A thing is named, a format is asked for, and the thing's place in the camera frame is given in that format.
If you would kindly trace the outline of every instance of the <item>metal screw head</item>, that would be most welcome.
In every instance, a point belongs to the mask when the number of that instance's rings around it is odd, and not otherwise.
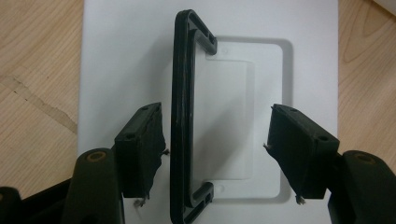
[[[87,161],[96,162],[102,161],[106,157],[106,153],[104,151],[95,151],[87,156]]]

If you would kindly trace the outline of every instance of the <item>white cardboard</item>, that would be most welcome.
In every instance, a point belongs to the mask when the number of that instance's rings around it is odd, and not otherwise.
[[[214,182],[215,200],[195,223],[330,223],[328,198],[297,205],[262,143],[272,104],[296,107],[337,134],[337,7],[328,0],[86,0],[78,154],[111,147],[134,112],[154,102],[163,103],[170,145],[174,21],[192,8],[219,38],[217,55],[197,53],[194,153],[202,153],[194,157],[195,177]],[[207,147],[219,149],[211,154]],[[150,196],[137,209],[124,200],[127,223],[171,223],[169,158]]]

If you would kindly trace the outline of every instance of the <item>black plastic frame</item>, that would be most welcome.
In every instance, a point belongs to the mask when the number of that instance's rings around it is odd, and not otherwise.
[[[192,145],[195,46],[214,55],[218,42],[193,10],[181,11],[175,20],[170,205],[173,223],[192,223],[212,202],[213,184],[205,182],[192,192]]]
[[[274,105],[268,154],[278,163],[297,196],[323,199],[329,167],[340,141],[299,110]]]

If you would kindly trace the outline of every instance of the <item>black handle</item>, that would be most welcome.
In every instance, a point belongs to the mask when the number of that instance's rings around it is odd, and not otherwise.
[[[193,10],[181,11],[175,21],[171,118],[171,219],[192,223],[212,202],[213,184],[192,192],[192,144],[195,45],[211,55],[218,42]]]

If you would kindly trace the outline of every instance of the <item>wood grain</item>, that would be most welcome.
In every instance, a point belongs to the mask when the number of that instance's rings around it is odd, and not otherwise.
[[[32,195],[76,160],[82,1],[0,1],[0,185]]]
[[[0,0],[0,186],[32,195],[76,160],[83,1]],[[396,17],[339,1],[339,138],[396,171]]]
[[[396,172],[396,17],[368,0],[339,1],[341,151],[382,158]]]

